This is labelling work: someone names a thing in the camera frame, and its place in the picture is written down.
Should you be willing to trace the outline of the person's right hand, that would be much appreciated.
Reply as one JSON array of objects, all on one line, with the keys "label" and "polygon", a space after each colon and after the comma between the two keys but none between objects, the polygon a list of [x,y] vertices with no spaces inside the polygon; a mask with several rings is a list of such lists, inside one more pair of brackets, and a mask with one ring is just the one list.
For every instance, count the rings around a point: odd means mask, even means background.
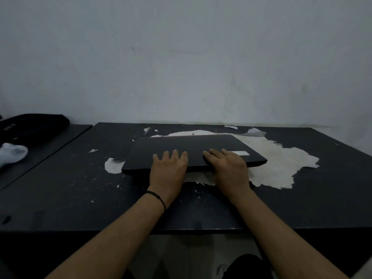
[{"label": "person's right hand", "polygon": [[238,154],[225,149],[211,149],[209,152],[218,157],[213,180],[231,203],[235,204],[252,192],[247,165]]}]

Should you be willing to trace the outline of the person's left hand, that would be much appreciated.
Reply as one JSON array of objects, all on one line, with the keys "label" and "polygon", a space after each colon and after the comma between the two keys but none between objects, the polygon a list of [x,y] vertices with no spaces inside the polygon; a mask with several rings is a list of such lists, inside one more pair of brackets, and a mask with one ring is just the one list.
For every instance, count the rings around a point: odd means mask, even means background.
[{"label": "person's left hand", "polygon": [[152,164],[150,186],[148,188],[148,190],[160,195],[168,206],[178,196],[188,167],[187,152],[182,152],[179,155],[179,165],[172,165],[171,155],[168,151],[165,151],[161,158],[161,165],[159,167],[153,167]]}]

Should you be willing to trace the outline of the black laptop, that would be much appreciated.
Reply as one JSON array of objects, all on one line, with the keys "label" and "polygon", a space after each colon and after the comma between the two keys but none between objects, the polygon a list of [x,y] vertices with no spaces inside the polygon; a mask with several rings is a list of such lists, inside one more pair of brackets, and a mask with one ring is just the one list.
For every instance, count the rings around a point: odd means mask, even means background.
[{"label": "black laptop", "polygon": [[180,154],[188,153],[187,172],[212,171],[212,165],[203,157],[203,152],[210,149],[232,151],[242,157],[248,168],[267,163],[266,158],[230,134],[162,136],[137,139],[125,160],[122,173],[149,173],[154,154],[161,158],[165,151],[171,154],[173,150]]}]

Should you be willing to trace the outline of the person's left forearm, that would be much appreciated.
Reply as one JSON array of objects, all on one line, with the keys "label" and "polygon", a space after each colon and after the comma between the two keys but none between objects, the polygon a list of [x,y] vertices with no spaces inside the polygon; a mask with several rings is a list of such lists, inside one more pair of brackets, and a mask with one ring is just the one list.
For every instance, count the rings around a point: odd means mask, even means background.
[{"label": "person's left forearm", "polygon": [[164,208],[143,194],[122,216],[94,236],[45,279],[121,279]]}]

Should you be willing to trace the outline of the person's right forearm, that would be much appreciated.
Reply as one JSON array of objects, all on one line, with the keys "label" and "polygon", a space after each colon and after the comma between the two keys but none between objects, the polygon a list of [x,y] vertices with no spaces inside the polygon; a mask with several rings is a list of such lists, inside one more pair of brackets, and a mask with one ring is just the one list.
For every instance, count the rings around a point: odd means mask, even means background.
[{"label": "person's right forearm", "polygon": [[248,188],[231,199],[280,279],[349,279]]}]

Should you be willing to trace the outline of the black wristband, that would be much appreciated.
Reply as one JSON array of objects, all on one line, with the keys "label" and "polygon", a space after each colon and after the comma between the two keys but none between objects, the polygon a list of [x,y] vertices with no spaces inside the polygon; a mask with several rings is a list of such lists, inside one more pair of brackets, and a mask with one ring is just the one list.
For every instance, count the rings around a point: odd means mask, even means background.
[{"label": "black wristband", "polygon": [[163,206],[163,208],[164,208],[164,212],[167,210],[167,206],[166,206],[165,202],[163,201],[163,199],[161,198],[160,195],[158,195],[157,193],[155,193],[155,192],[153,192],[153,191],[150,191],[150,190],[147,190],[147,191],[145,192],[145,194],[150,194],[150,195],[156,197],[156,198],[161,202],[161,204],[162,204],[162,206]]}]

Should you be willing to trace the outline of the peeled white paper scrap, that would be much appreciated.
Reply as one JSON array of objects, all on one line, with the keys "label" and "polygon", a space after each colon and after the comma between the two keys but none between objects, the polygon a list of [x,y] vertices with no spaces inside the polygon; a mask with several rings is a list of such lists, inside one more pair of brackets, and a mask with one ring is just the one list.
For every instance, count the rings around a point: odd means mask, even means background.
[{"label": "peeled white paper scrap", "polygon": [[261,131],[257,128],[251,128],[246,133],[240,134],[242,136],[250,136],[250,137],[265,137],[266,132]]}]

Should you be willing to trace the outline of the person's black trouser leg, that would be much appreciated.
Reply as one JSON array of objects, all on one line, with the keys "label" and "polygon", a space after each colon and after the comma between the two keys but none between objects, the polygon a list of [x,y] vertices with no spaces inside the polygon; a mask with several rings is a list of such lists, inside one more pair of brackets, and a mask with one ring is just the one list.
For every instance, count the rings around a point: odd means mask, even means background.
[{"label": "person's black trouser leg", "polygon": [[273,279],[269,266],[258,256],[243,254],[224,272],[222,279]]}]

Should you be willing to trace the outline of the black bag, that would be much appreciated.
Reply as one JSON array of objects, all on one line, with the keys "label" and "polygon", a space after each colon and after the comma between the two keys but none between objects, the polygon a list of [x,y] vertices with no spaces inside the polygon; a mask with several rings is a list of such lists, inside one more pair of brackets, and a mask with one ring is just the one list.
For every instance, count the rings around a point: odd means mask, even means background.
[{"label": "black bag", "polygon": [[29,113],[0,120],[0,146],[4,143],[34,147],[61,134],[70,125],[64,115]]}]

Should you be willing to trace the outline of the white sock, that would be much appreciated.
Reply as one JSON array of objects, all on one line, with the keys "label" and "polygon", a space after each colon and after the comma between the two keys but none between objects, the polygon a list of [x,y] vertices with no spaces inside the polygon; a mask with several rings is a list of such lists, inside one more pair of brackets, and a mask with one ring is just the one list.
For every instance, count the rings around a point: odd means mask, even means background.
[{"label": "white sock", "polygon": [[27,154],[28,148],[23,145],[2,144],[0,146],[0,169],[6,165],[21,161]]}]

